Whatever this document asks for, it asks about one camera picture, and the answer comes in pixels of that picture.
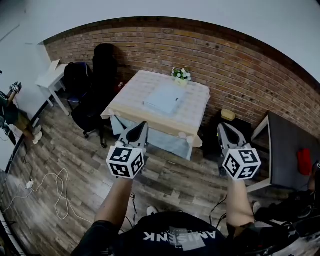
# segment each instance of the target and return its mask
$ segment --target dark table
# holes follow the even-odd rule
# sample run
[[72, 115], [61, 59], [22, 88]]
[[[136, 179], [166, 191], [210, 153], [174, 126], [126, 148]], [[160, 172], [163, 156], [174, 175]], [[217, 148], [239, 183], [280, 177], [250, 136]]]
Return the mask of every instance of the dark table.
[[253, 132], [251, 141], [265, 127], [269, 134], [269, 178], [248, 186], [247, 191], [252, 192], [270, 185], [301, 190], [308, 183], [309, 176], [299, 172], [297, 153], [301, 149], [309, 149], [311, 163], [314, 164], [320, 160], [319, 140], [290, 121], [269, 112]]

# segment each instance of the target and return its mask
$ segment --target white wall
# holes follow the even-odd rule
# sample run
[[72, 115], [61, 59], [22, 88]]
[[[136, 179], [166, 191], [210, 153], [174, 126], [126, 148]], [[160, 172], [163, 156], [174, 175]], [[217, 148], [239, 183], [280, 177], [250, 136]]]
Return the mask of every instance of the white wall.
[[[46, 99], [35, 85], [39, 74], [44, 73], [50, 59], [43, 45], [25, 44], [24, 20], [26, 3], [23, 0], [0, 1], [0, 90], [7, 94], [9, 86], [17, 81], [22, 90], [15, 103], [27, 112], [31, 119]], [[11, 130], [18, 136], [21, 132], [15, 126]], [[0, 169], [5, 170], [14, 150], [14, 145], [0, 129]]]
[[180, 17], [259, 39], [320, 81], [320, 5], [316, 0], [27, 0], [27, 42], [39, 43], [92, 22], [134, 16]]

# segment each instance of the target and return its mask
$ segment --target flower vase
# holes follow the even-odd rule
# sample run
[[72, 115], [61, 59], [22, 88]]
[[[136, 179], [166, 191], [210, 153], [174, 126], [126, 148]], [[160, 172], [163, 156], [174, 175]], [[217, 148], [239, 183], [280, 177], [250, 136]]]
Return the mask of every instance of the flower vase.
[[187, 79], [181, 79], [179, 77], [175, 77], [174, 78], [174, 82], [181, 87], [186, 87], [188, 84], [188, 80]]

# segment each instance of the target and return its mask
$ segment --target black backpack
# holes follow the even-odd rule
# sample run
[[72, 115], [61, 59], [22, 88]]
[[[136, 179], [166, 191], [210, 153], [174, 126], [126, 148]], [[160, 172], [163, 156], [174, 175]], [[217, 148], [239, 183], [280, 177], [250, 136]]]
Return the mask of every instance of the black backpack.
[[81, 100], [91, 88], [91, 78], [92, 72], [85, 62], [69, 63], [64, 69], [66, 92]]

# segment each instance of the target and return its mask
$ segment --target brick wall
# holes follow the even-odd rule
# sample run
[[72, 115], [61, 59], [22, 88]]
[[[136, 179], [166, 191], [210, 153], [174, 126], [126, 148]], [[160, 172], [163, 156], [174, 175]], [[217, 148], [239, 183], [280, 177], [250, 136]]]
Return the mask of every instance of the brick wall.
[[273, 111], [320, 136], [319, 83], [281, 52], [240, 32], [194, 20], [132, 17], [77, 27], [47, 39], [52, 60], [85, 61], [94, 49], [116, 46], [119, 80], [139, 70], [170, 75], [188, 67], [192, 80], [210, 88], [203, 125], [221, 108], [256, 127]]

